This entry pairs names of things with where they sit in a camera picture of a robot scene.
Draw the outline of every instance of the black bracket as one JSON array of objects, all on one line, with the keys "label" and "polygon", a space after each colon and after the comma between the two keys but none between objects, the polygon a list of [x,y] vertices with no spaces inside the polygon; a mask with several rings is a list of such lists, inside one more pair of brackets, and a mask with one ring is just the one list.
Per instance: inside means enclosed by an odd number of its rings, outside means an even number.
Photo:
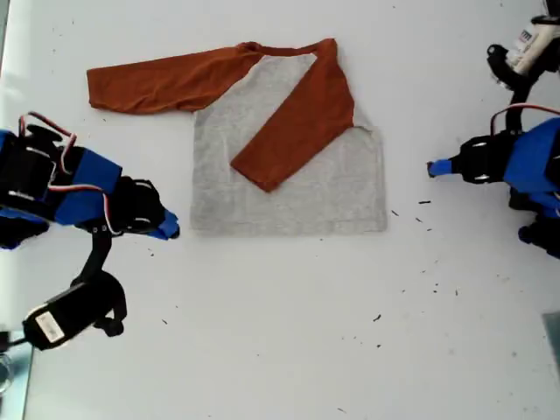
[{"label": "black bracket", "polygon": [[[102,269],[113,243],[112,234],[105,224],[105,220],[93,222],[87,227],[87,230],[92,234],[92,250],[81,273],[72,281],[72,286],[92,282],[100,277],[112,277]],[[124,290],[122,290],[121,298],[113,306],[113,314],[113,318],[104,317],[94,323],[94,327],[102,329],[108,337],[115,337],[124,332],[123,320],[127,316]]]}]

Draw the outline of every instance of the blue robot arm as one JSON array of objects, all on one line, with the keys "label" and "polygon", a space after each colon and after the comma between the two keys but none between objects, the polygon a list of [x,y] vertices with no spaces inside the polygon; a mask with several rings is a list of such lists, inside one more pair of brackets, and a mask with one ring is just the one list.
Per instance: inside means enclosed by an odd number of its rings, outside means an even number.
[{"label": "blue robot arm", "polygon": [[[26,317],[24,341],[54,348],[91,325],[114,337],[123,332],[127,310],[123,287],[102,269],[113,238],[175,239],[177,216],[161,204],[150,181],[123,176],[118,164],[74,147],[74,134],[40,114],[29,115],[51,129],[26,125],[21,117],[18,135],[0,130],[0,247],[14,249],[51,222],[89,232],[93,247],[70,289]],[[65,146],[60,134],[69,137]],[[0,351],[8,345],[0,343]]]}]

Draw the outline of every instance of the white label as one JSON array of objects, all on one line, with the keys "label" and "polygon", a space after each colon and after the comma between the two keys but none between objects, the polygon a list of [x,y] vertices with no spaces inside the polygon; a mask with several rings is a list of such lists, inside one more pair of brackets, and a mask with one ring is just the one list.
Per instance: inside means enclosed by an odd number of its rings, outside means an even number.
[{"label": "white label", "polygon": [[56,319],[54,319],[54,316],[49,311],[42,313],[36,317],[35,320],[43,331],[43,334],[49,341],[51,341],[51,343],[64,338],[64,333],[62,332],[59,323],[56,322]]}]

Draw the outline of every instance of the red wire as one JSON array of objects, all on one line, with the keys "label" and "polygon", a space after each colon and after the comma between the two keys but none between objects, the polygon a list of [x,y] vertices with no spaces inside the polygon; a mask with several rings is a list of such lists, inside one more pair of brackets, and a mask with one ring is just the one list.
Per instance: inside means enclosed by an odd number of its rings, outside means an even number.
[{"label": "red wire", "polygon": [[494,115],[492,115],[492,118],[490,118],[490,135],[491,136],[493,136],[496,132],[496,128],[495,128],[496,117],[503,114],[504,112],[509,111],[510,109],[517,109],[517,108],[537,109],[539,111],[550,112],[551,114],[555,114],[557,116],[560,116],[560,109],[544,107],[542,105],[535,105],[533,103],[527,103],[527,102],[514,103],[514,104],[508,106],[507,108],[504,108],[502,111],[498,111]]}]

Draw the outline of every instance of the cable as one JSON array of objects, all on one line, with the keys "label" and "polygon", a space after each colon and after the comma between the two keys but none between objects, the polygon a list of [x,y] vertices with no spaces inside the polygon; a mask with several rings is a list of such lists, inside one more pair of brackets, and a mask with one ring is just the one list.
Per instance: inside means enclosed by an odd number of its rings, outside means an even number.
[{"label": "cable", "polygon": [[[66,136],[66,137],[70,137],[70,140],[68,140],[68,143],[66,143],[66,146],[64,146],[64,150],[62,151],[62,153],[60,154],[60,169],[62,169],[62,171],[66,174],[66,175],[70,175],[72,172],[69,171],[66,168],[65,165],[65,159],[67,156],[68,151],[70,151],[70,149],[72,149],[72,147],[74,147],[74,143],[76,143],[76,139],[78,138],[74,133],[71,133],[70,131],[68,131],[67,129],[63,129],[62,127],[60,127],[56,122],[52,122],[51,120],[49,120],[47,117],[45,117],[44,115],[41,115],[38,112],[35,111],[29,111],[27,113],[28,116],[34,116],[35,118],[37,118],[38,120],[40,120],[42,123],[45,123],[46,125],[48,125],[49,127],[51,127],[54,130],[57,130],[60,134]],[[25,115],[21,115],[19,117],[19,135],[23,136],[25,134],[25,130],[26,130],[26,125],[25,125]]]},{"label": "cable", "polygon": [[22,339],[16,339],[10,343],[8,343],[8,347],[19,346],[20,344],[24,344],[27,342],[27,338],[23,337]]},{"label": "cable", "polygon": [[550,112],[551,114],[556,114],[557,116],[560,116],[560,109],[556,109],[556,108],[549,108],[549,107],[544,107],[542,105],[535,105],[533,103],[527,103],[527,102],[521,102],[521,103],[514,103],[512,105],[509,105],[507,108],[504,108],[502,111],[496,112],[494,115],[492,115],[492,118],[490,118],[490,135],[493,136],[495,134],[496,128],[496,117],[503,114],[504,112],[509,111],[510,109],[537,109],[539,111],[545,111],[545,112]]},{"label": "cable", "polygon": [[76,191],[97,191],[103,194],[103,212],[105,214],[105,222],[107,223],[107,229],[111,234],[115,236],[118,236],[122,233],[122,232],[115,231],[113,229],[113,225],[111,225],[110,214],[109,214],[109,197],[99,186],[90,185],[90,184],[74,184],[74,185],[50,185],[49,184],[48,189],[49,191],[54,191],[57,193],[71,193]]}]

